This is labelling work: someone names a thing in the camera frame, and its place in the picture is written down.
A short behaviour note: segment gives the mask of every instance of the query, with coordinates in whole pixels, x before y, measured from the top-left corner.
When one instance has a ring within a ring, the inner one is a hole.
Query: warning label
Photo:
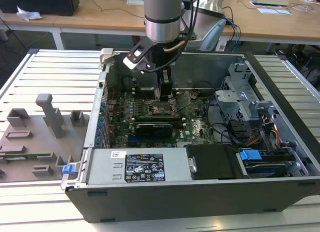
[[[124,180],[126,182],[165,181],[163,155],[126,155]]]

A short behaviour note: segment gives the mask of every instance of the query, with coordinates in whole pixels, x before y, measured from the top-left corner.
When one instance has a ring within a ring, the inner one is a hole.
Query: wooden desk
[[[299,11],[289,8],[292,15],[263,14],[253,9],[249,1],[252,0],[224,0],[223,7],[230,6],[233,10],[234,22],[241,28],[241,41],[279,42],[296,44],[320,44],[320,5],[299,0],[289,0],[289,6],[304,4],[316,11]],[[229,8],[225,8],[225,15],[231,18]],[[225,43],[233,34],[230,25],[225,26],[220,42]]]
[[[127,5],[127,0],[80,0],[73,16],[58,16],[53,24],[56,27],[144,32],[144,16],[143,5]]]
[[[242,31],[241,41],[320,44],[320,5],[290,0],[290,3],[312,6],[317,12],[298,11],[291,8],[293,15],[278,15],[263,14],[257,9],[248,9],[237,1],[224,0],[223,6],[232,8],[234,21]],[[249,1],[242,0],[245,5],[253,8]],[[227,17],[231,17],[228,8],[224,11]],[[51,32],[57,49],[65,48],[61,38],[62,32],[145,35],[144,19],[140,18],[144,16],[144,7],[128,5],[127,0],[80,0],[79,7],[73,16],[44,15],[43,19],[30,22],[19,19],[15,14],[1,13],[0,16],[14,30]],[[0,29],[6,29],[1,22]],[[226,26],[219,44],[223,45],[230,40],[232,33],[232,27]]]

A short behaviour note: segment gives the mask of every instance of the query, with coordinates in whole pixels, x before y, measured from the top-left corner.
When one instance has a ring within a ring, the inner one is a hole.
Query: blue tab
[[[62,174],[72,174],[76,173],[76,165],[64,165],[62,168]]]
[[[258,161],[262,160],[262,157],[258,150],[243,150],[240,152],[241,159],[248,161]]]

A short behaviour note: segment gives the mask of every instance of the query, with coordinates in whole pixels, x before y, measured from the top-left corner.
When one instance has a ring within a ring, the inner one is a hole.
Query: barcode sticker
[[[112,159],[117,159],[117,158],[125,158],[127,152],[126,151],[111,151],[111,158]]]

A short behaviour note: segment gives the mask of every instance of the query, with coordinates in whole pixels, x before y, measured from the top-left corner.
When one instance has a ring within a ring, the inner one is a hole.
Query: red wire
[[[249,141],[251,140],[251,137],[252,137],[252,133],[257,130],[257,128],[253,128],[252,131],[250,132],[250,138],[249,138]]]

